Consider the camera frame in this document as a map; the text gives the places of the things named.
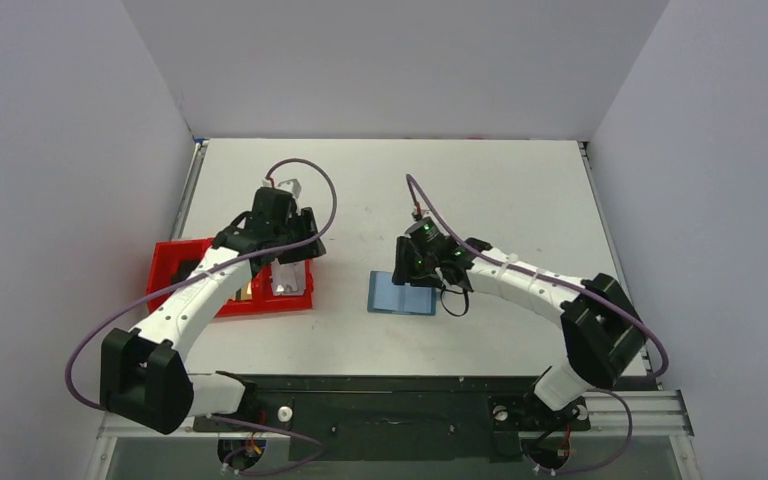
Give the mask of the blue leather card holder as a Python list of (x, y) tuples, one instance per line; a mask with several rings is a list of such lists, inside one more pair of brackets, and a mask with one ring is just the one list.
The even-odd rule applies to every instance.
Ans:
[(368, 283), (367, 311), (394, 315), (434, 316), (437, 293), (430, 287), (396, 285), (392, 274), (371, 271)]

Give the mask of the white VIP card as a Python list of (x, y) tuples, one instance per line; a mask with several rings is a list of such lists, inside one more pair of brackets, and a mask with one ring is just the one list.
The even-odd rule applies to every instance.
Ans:
[(271, 289), (276, 296), (302, 296), (307, 290), (306, 262), (281, 264), (274, 261), (271, 265)]

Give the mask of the gold black card in tray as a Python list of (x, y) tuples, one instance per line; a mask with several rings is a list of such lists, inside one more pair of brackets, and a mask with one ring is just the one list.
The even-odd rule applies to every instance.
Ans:
[(237, 290), (233, 296), (235, 302), (248, 302), (252, 299), (252, 284), (247, 283), (244, 287)]

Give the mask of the red plastic compartment tray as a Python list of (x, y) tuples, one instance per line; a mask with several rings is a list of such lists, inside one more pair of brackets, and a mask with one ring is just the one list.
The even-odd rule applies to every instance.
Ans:
[[(147, 292), (151, 294), (185, 280), (193, 273), (211, 244), (210, 237), (156, 244)], [(311, 260), (293, 264), (273, 262), (244, 288), (236, 291), (217, 316), (264, 315), (312, 309), (312, 264)]]

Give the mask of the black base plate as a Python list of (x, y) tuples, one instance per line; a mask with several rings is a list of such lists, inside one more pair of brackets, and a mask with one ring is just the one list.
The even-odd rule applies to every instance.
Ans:
[(530, 390), (532, 376), (251, 375), (242, 405), (183, 426), (220, 439), (218, 452), (252, 472), (266, 437), (293, 432), (292, 462), (568, 459), (569, 433), (594, 432), (598, 401), (588, 392), (553, 412)]

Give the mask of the aluminium frame rail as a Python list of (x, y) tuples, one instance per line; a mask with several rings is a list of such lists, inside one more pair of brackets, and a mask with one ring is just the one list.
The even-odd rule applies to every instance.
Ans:
[[(693, 436), (694, 430), (680, 390), (617, 392), (631, 412), (632, 435)], [(596, 392), (584, 395), (589, 410), (589, 436), (624, 437), (628, 414), (614, 397)]]

